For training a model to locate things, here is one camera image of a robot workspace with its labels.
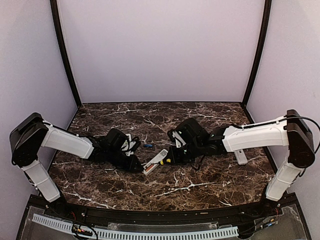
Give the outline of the slim white remote control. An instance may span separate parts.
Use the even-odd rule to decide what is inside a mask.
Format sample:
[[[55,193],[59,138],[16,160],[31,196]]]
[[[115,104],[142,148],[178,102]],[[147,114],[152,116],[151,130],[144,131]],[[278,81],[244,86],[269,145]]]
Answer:
[[[167,153],[168,153],[168,151],[166,149],[161,150],[155,157],[153,157],[149,162],[147,162],[143,166],[143,168],[144,168],[143,173],[146,176],[148,176],[154,169],[156,169],[159,166],[158,162],[163,160],[166,157]],[[146,168],[151,164],[154,164],[154,167],[151,170],[146,171]]]

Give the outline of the yellow handled screwdriver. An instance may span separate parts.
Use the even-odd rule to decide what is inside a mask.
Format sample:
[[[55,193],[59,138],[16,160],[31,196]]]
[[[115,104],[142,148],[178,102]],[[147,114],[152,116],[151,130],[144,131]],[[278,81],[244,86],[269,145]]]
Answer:
[[[172,164],[172,160],[170,158],[167,159],[162,159],[161,161],[158,162],[159,165],[171,165]]]

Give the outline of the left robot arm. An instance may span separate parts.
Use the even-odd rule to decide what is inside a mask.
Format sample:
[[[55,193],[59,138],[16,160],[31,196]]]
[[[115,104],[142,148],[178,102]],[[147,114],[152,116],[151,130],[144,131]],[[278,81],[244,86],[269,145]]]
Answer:
[[[139,138],[130,139],[116,128],[103,136],[81,136],[51,124],[34,112],[10,133],[9,142],[12,165],[22,169],[60,218],[67,218],[71,208],[62,200],[62,192],[39,161],[40,148],[55,149],[98,164],[110,163],[130,173],[144,170],[134,154],[141,144]]]

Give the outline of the white TCL air-conditioner remote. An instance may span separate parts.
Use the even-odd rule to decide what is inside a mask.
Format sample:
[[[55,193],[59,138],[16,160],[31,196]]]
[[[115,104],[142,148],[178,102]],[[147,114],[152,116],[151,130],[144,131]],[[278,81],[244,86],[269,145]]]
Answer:
[[[128,139],[131,141],[132,140],[132,136],[130,133],[127,133],[126,136],[128,137]]]

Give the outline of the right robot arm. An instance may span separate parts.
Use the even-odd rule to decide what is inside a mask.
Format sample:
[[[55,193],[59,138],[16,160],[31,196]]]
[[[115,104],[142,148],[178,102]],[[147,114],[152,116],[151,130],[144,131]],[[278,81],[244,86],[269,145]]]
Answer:
[[[208,132],[194,118],[188,118],[167,135],[175,143],[161,165],[191,164],[198,157],[210,157],[237,153],[245,149],[282,146],[288,148],[273,179],[265,190],[265,198],[255,205],[255,213],[266,217],[275,208],[287,188],[304,174],[316,159],[318,146],[314,146],[313,134],[305,121],[294,109],[276,119],[248,125],[231,124]]]

